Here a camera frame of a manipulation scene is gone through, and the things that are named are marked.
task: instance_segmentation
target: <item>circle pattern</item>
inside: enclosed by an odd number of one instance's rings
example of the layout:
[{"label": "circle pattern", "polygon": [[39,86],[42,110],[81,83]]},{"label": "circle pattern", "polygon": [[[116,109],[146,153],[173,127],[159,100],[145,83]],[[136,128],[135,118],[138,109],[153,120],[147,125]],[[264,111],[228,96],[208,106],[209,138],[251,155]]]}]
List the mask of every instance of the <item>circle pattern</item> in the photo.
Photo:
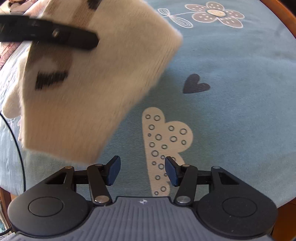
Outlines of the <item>circle pattern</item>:
[{"label": "circle pattern", "polygon": [[157,157],[157,156],[158,156],[158,151],[153,150],[153,151],[151,152],[151,155],[154,156],[154,157]]},{"label": "circle pattern", "polygon": [[162,163],[159,163],[159,164],[158,164],[158,168],[159,168],[160,170],[164,169],[164,167],[165,167],[164,164],[162,164]]},{"label": "circle pattern", "polygon": [[217,9],[209,9],[209,10],[207,10],[207,13],[214,15],[216,17],[225,17],[226,16],[226,13],[224,11],[220,11]]},{"label": "circle pattern", "polygon": [[161,134],[157,134],[157,135],[155,136],[155,139],[158,140],[158,141],[160,141],[162,138],[163,138],[163,137],[161,136]]},{"label": "circle pattern", "polygon": [[154,130],[155,126],[154,125],[149,125],[148,128],[149,128],[149,130]]},{"label": "circle pattern", "polygon": [[177,137],[176,137],[176,136],[172,136],[172,137],[170,137],[170,141],[171,141],[171,142],[176,142],[176,141],[177,141]]},{"label": "circle pattern", "polygon": [[181,135],[186,135],[187,134],[187,130],[185,128],[180,129],[180,134]]},{"label": "circle pattern", "polygon": [[155,116],[154,116],[154,120],[155,120],[155,121],[159,121],[159,120],[160,120],[160,116],[159,116],[159,115],[155,115]]}]

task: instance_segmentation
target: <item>white sock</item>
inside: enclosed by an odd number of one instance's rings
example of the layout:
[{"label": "white sock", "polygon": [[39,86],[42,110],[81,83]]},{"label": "white sock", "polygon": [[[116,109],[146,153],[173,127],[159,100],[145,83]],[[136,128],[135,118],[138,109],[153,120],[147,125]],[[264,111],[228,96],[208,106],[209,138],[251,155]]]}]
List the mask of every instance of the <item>white sock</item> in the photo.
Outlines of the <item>white sock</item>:
[{"label": "white sock", "polygon": [[20,82],[23,145],[92,163],[157,83],[181,35],[139,0],[51,0],[44,18],[94,31],[92,51],[33,43]]}]

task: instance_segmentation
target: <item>screw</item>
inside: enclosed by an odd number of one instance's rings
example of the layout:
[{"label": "screw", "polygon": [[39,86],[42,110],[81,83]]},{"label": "screw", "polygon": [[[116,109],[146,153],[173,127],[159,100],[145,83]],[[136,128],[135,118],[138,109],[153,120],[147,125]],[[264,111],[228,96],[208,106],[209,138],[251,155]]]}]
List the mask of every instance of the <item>screw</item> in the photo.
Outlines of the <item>screw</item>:
[{"label": "screw", "polygon": [[178,203],[182,203],[182,204],[189,203],[191,201],[190,197],[187,197],[187,196],[179,196],[177,197],[176,200]]},{"label": "screw", "polygon": [[110,198],[105,195],[100,195],[100,196],[97,196],[94,200],[98,203],[106,203],[110,200]]},{"label": "screw", "polygon": [[54,38],[56,38],[58,35],[59,35],[59,29],[56,28],[56,29],[52,32],[52,36],[53,36]]}]

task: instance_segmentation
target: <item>fabric surface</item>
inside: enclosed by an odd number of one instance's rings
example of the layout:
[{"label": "fabric surface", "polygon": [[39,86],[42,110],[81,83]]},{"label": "fabric surface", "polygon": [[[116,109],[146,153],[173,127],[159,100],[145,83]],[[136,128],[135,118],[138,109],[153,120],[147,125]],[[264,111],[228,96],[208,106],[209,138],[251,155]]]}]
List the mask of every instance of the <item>fabric surface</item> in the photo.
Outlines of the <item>fabric surface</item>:
[{"label": "fabric surface", "polygon": [[37,0],[9,1],[10,14],[24,14]]},{"label": "fabric surface", "polygon": [[6,63],[12,53],[18,48],[20,43],[15,42],[1,42],[0,43],[0,69]]},{"label": "fabric surface", "polygon": [[87,28],[100,42],[92,51],[32,44],[20,82],[22,144],[94,163],[126,113],[155,86],[182,36],[138,0],[51,0],[43,18]]},{"label": "fabric surface", "polygon": [[[11,55],[7,63],[0,71],[0,105],[2,106],[5,97],[11,92],[17,75],[17,62],[19,57],[27,51],[30,43],[21,43]],[[7,119],[16,138],[19,136],[19,117]],[[26,151],[21,149],[22,157],[26,167]],[[22,170],[20,159],[13,138],[4,121],[0,119],[0,186],[14,195],[23,192]]]},{"label": "fabric surface", "polygon": [[6,118],[12,119],[21,115],[19,88],[20,81],[23,78],[26,61],[28,58],[28,51],[25,51],[16,63],[17,72],[16,80],[14,81],[11,91],[6,95],[6,98],[2,105],[2,111]]},{"label": "fabric surface", "polygon": [[12,233],[10,235],[8,235],[7,237],[0,237],[0,240],[1,241],[8,241],[8,240],[11,240],[13,237],[15,236],[15,233]]},{"label": "fabric surface", "polygon": [[[200,170],[221,166],[277,206],[293,199],[295,38],[256,0],[218,1],[218,7],[244,18],[234,20],[225,13],[231,19],[216,16],[214,22],[196,21],[199,13],[209,15],[187,5],[209,10],[211,5],[204,0],[148,3],[182,33],[184,43],[158,85],[121,122],[98,160],[107,163],[114,155],[121,157],[121,171],[114,186],[108,187],[112,197],[173,195],[176,188],[168,184],[162,161],[162,155],[170,154]],[[170,151],[164,151],[163,145]],[[69,164],[32,152],[25,156],[29,187]],[[78,192],[89,198],[86,185],[79,185]],[[206,192],[207,186],[198,186],[196,199]]]}]

